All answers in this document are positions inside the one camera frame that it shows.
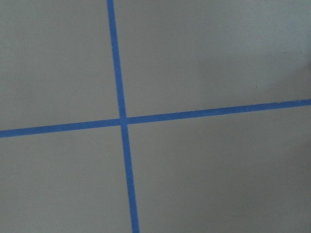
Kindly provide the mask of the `blue tape line crosswise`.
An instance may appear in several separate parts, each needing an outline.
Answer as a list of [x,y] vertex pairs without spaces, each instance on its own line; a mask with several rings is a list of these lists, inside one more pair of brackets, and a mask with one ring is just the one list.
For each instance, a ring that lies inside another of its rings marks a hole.
[[[158,115],[134,116],[134,117],[129,117],[126,120],[126,122],[131,125],[131,124],[170,121],[170,120],[187,119],[187,118],[211,117],[211,116],[238,114],[238,113],[246,113],[246,112],[294,108],[294,107],[310,106],[310,104],[311,104],[310,99],[292,100],[292,101],[285,101],[285,102],[262,103],[262,104],[233,106],[233,107],[224,107],[224,108],[216,108],[216,109],[197,110],[197,111],[166,113],[166,114],[158,114]],[[121,125],[121,120],[118,118],[117,119],[106,119],[106,120],[58,124],[58,125],[49,125],[49,126],[29,127],[29,128],[21,128],[21,129],[1,130],[0,136],[1,138],[8,138],[8,137],[15,137],[15,136],[105,128],[105,127],[113,127],[113,126],[119,126],[119,125]]]

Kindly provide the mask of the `blue tape line lengthwise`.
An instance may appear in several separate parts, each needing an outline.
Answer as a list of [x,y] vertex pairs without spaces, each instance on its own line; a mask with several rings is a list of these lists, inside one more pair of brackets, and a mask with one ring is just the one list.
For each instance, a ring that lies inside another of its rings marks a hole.
[[112,58],[113,58],[116,91],[117,91],[117,99],[118,99],[121,139],[122,139],[125,175],[126,175],[126,183],[127,183],[129,211],[130,211],[130,218],[131,218],[131,227],[132,227],[132,232],[139,233],[140,228],[139,228],[137,202],[136,202],[136,194],[135,194],[134,175],[133,175],[132,158],[131,158],[131,150],[130,150],[130,140],[129,140],[129,133],[128,133],[126,104],[125,104],[125,97],[124,97],[124,90],[123,90],[121,60],[120,60],[120,52],[119,52],[119,44],[118,44],[114,2],[112,0],[108,0],[106,4],[107,4],[107,11],[108,11],[110,39],[111,39],[111,47],[112,47]]

